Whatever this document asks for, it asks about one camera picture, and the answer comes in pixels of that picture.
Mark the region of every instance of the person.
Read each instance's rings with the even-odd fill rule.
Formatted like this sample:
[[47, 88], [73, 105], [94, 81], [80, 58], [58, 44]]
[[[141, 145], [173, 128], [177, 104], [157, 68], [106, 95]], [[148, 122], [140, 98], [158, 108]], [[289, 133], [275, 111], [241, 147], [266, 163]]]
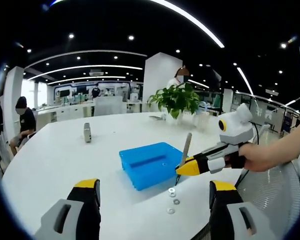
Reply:
[[107, 89], [105, 90], [104, 96], [105, 96], [105, 97], [111, 97], [111, 96], [112, 96], [111, 92], [109, 91], [109, 88], [107, 88]]
[[10, 148], [12, 154], [17, 154], [17, 147], [19, 149], [28, 141], [27, 136], [36, 131], [36, 119], [32, 110], [27, 107], [27, 99], [21, 96], [16, 105], [15, 111], [20, 115], [20, 134], [10, 140]]
[[94, 88], [91, 91], [91, 94], [92, 94], [92, 99], [93, 99], [93, 102], [94, 102], [94, 106], [91, 109], [91, 116], [94, 116], [95, 115], [95, 106], [97, 104], [97, 97], [99, 97], [99, 95], [100, 95], [99, 83], [97, 83], [94, 86]]
[[180, 67], [175, 75], [174, 78], [169, 80], [168, 84], [166, 85], [166, 88], [170, 88], [172, 85], [178, 86], [182, 83], [185, 83], [189, 79], [189, 71], [186, 69], [186, 66]]

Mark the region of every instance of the person's arm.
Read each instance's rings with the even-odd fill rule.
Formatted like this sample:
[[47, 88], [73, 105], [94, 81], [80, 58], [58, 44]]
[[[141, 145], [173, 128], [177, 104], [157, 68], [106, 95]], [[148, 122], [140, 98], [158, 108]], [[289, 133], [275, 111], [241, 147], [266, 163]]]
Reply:
[[297, 159], [300, 155], [300, 125], [269, 146], [245, 144], [239, 149], [239, 155], [246, 158], [244, 168], [254, 172]]

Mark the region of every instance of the black wire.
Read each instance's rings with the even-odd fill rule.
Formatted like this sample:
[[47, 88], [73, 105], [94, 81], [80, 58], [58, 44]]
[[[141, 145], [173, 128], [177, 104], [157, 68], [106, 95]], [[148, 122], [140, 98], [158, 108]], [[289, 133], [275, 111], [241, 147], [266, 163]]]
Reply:
[[257, 144], [259, 145], [259, 131], [258, 131], [258, 128], [257, 128], [257, 124], [252, 122], [251, 123], [254, 125], [254, 128], [256, 130], [256, 137], [257, 137]]
[[[251, 123], [254, 125], [254, 128], [255, 128], [255, 130], [256, 130], [257, 144], [259, 145], [259, 131], [258, 131], [257, 125], [256, 125], [256, 123], [254, 123], [254, 122], [252, 122], [252, 121], [251, 121]], [[240, 178], [238, 179], [238, 181], [237, 181], [236, 184], [234, 185], [236, 188], [239, 186], [239, 184], [242, 182], [242, 180], [245, 178], [245, 176], [246, 176], [248, 173], [249, 173], [249, 170], [247, 170], [246, 173], [245, 173], [242, 177], [240, 177]]]

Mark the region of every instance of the desk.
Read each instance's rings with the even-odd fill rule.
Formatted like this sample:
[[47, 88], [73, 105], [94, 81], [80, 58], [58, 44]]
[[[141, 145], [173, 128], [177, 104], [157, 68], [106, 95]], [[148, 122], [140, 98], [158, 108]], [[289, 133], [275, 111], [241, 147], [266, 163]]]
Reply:
[[[168, 188], [176, 179], [137, 191], [122, 170], [119, 151], [158, 142], [183, 150], [192, 132], [189, 155], [219, 141], [217, 118], [199, 132], [192, 126], [171, 126], [149, 118], [160, 113], [116, 114], [54, 122], [42, 128], [8, 166], [2, 186], [12, 210], [30, 234], [41, 216], [73, 186], [85, 179], [100, 179], [101, 240], [189, 240], [209, 221], [209, 181], [235, 183], [241, 169], [224, 169], [211, 175], [182, 176], [175, 187], [179, 205], [173, 205]], [[92, 142], [85, 143], [89, 122]], [[175, 208], [168, 214], [167, 208]]]

